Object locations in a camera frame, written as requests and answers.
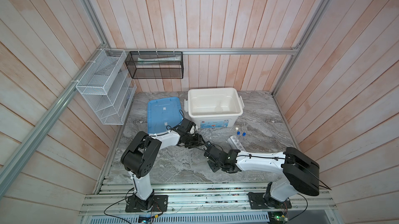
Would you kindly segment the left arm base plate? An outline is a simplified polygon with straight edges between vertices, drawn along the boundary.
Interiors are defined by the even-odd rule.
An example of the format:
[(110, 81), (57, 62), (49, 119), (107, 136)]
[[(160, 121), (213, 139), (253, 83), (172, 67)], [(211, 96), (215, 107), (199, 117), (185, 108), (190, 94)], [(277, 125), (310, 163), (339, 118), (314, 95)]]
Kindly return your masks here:
[(125, 211), (127, 213), (137, 212), (166, 212), (168, 206), (168, 195), (151, 195), (147, 200), (142, 200), (137, 196), (127, 198)]

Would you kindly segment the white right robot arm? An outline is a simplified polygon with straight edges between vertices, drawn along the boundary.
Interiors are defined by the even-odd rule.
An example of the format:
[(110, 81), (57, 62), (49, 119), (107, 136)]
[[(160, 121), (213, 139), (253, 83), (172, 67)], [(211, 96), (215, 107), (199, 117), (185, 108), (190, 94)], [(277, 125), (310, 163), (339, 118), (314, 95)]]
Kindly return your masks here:
[(229, 152), (207, 142), (204, 157), (213, 172), (229, 174), (243, 171), (271, 172), (282, 178), (267, 185), (265, 193), (249, 192), (251, 209), (291, 208), (290, 197), (297, 194), (317, 197), (320, 194), (320, 166), (296, 148), (277, 153)]

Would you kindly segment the small clear glass beaker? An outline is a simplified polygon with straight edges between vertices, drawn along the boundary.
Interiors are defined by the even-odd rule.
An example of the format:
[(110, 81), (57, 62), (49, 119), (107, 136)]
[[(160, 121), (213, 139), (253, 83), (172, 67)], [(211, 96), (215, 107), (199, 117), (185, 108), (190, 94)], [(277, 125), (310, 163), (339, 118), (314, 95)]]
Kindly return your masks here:
[(216, 106), (214, 108), (214, 113), (215, 113), (215, 115), (223, 114), (223, 107), (221, 105)]

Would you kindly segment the blue plastic bin lid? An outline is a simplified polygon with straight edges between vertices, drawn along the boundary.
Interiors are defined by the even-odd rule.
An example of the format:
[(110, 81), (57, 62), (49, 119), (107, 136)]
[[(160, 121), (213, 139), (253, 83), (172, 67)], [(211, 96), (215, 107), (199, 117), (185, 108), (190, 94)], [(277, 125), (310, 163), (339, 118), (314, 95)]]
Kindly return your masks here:
[(178, 97), (151, 100), (147, 104), (148, 133), (163, 133), (168, 126), (178, 125), (182, 119), (181, 103)]

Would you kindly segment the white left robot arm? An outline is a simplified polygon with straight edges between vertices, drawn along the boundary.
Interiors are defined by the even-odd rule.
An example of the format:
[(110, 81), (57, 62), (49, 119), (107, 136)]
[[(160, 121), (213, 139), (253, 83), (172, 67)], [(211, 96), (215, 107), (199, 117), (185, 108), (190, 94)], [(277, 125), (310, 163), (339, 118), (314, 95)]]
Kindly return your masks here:
[(168, 196), (155, 193), (149, 175), (159, 151), (171, 146), (192, 149), (203, 145), (205, 141), (197, 133), (195, 123), (186, 118), (175, 127), (168, 126), (162, 133), (138, 132), (121, 156), (121, 164), (129, 172), (135, 190), (132, 196), (126, 198), (125, 211), (167, 211)]

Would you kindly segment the test tube blue cap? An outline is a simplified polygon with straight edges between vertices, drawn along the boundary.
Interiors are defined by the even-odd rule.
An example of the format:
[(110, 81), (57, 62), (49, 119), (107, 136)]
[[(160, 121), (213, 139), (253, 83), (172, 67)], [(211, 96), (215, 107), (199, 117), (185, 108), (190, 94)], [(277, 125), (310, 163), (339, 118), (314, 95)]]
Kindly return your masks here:
[(235, 142), (236, 142), (237, 144), (239, 144), (239, 143), (240, 143), (240, 139), (241, 139), (241, 133), (240, 133), (240, 131), (237, 131)]
[(240, 138), (240, 144), (242, 144), (242, 145), (243, 145), (243, 143), (244, 143), (245, 139), (246, 139), (246, 133), (245, 133), (245, 132), (243, 132), (243, 133), (242, 133), (242, 136), (241, 136), (241, 138)]

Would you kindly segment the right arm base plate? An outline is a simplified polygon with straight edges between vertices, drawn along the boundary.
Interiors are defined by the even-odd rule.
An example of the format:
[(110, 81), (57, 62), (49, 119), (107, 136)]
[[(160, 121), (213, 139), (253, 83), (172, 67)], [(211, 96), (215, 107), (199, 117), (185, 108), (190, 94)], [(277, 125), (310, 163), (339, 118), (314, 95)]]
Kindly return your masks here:
[(248, 193), (248, 200), (251, 209), (290, 209), (292, 208), (289, 199), (284, 202), (277, 201), (271, 197), (265, 197), (264, 193)]

